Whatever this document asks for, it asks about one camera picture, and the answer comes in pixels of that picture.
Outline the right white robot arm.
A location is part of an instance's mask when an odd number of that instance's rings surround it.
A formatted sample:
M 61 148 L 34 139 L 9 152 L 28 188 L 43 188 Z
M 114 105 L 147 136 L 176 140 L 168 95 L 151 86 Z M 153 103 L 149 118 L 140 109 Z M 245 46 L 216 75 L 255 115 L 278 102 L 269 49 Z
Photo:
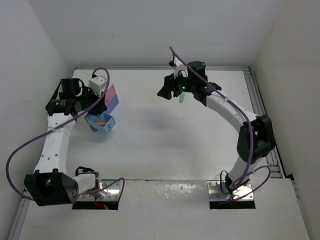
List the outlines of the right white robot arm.
M 165 76 L 163 87 L 157 93 L 159 97 L 170 100 L 191 93 L 238 133 L 238 158 L 225 176 L 225 188 L 232 193 L 249 180 L 262 158 L 275 148 L 272 120 L 266 114 L 257 115 L 246 110 L 232 101 L 218 84 L 209 82 L 204 62 L 192 61 L 184 65 L 179 60 L 171 60 L 168 64 L 173 73 Z

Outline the light blue small drawer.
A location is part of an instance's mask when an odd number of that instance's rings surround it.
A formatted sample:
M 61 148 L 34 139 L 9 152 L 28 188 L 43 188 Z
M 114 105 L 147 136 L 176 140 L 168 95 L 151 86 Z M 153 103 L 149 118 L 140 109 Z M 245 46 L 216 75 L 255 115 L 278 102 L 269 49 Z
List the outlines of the light blue small drawer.
M 103 112 L 100 115 L 88 113 L 85 115 L 84 119 L 93 132 L 108 134 L 116 125 L 114 117 L 106 112 Z

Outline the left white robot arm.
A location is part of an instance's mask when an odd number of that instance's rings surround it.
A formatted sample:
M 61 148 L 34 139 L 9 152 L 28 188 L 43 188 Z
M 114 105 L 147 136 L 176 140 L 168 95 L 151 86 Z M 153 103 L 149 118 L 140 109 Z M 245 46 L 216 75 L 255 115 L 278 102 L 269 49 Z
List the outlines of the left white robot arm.
M 75 117 L 89 111 L 101 114 L 107 108 L 103 92 L 109 87 L 106 77 L 94 75 L 85 85 L 79 78 L 61 79 L 49 102 L 47 130 L 40 159 L 24 186 L 38 206 L 75 204 L 79 195 L 96 187 L 95 173 L 83 177 L 67 174 L 67 151 Z

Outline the green correction tape case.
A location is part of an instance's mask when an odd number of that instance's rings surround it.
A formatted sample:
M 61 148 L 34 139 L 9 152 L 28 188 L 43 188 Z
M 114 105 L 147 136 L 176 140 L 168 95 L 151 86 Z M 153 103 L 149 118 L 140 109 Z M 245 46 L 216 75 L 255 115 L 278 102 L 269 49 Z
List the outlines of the green correction tape case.
M 186 93 L 185 92 L 182 92 L 181 94 L 180 94 L 180 96 L 179 96 L 179 103 L 183 103 L 184 102 L 184 99 L 185 99 L 185 95 L 186 95 Z

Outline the purple-blue drawer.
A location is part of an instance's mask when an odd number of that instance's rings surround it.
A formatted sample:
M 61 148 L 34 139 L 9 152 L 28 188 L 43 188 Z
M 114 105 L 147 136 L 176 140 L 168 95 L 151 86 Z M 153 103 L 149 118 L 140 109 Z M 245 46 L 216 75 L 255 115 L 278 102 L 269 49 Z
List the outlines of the purple-blue drawer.
M 118 96 L 116 95 L 111 102 L 106 106 L 107 110 L 104 111 L 105 113 L 111 115 L 112 111 L 115 109 L 115 107 L 118 105 L 119 100 L 118 100 Z

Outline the pink drawer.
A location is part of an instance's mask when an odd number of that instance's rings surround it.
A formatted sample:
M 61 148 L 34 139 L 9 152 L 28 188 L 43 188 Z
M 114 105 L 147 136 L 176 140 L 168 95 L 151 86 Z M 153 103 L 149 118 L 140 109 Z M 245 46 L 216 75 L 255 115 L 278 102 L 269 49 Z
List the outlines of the pink drawer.
M 112 84 L 104 95 L 105 105 L 108 105 L 116 95 L 115 86 Z

